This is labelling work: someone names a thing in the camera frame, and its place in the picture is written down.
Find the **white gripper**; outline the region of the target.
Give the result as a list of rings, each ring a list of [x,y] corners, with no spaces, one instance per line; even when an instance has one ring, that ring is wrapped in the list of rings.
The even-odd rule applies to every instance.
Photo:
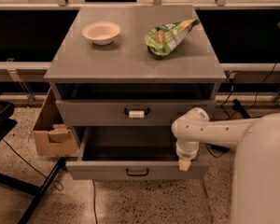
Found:
[[[195,159],[199,150],[198,142],[176,141],[176,154],[180,158],[178,161],[179,170],[186,172],[191,166],[191,160]]]

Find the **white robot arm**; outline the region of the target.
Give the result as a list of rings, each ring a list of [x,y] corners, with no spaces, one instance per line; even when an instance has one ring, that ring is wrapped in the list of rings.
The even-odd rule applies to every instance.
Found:
[[[176,153],[192,160],[195,143],[235,151],[230,224],[280,224],[280,113],[211,121],[193,108],[172,124]]]

